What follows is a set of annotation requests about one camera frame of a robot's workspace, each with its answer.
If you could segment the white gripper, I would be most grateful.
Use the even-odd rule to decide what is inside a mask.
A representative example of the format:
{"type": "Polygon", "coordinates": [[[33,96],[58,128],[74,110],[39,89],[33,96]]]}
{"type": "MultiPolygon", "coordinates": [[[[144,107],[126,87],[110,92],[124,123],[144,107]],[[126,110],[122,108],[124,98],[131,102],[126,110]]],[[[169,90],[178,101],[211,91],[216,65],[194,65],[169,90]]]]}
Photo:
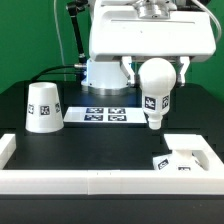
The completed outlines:
{"type": "MultiPolygon", "coordinates": [[[[175,83],[178,86],[184,86],[185,73],[190,65],[190,58],[188,56],[181,56],[172,60],[166,60],[164,58],[150,58],[144,62],[144,65],[150,65],[151,70],[161,70],[165,65],[168,65],[174,69],[172,62],[176,62],[178,67],[175,83]]],[[[120,68],[127,77],[129,86],[135,87],[140,85],[140,72],[135,72],[135,66],[133,65],[131,56],[123,56],[121,58],[120,68]]]]}

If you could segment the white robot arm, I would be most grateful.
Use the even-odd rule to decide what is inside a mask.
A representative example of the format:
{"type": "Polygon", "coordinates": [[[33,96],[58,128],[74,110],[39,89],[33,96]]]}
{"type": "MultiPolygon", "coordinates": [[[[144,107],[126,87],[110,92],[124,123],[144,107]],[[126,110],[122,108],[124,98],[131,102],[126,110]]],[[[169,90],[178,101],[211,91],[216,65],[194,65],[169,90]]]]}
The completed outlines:
{"type": "Polygon", "coordinates": [[[134,62],[164,58],[185,84],[192,62],[210,58],[222,36],[200,0],[87,0],[91,16],[84,90],[118,95],[136,84],[134,62]]]}

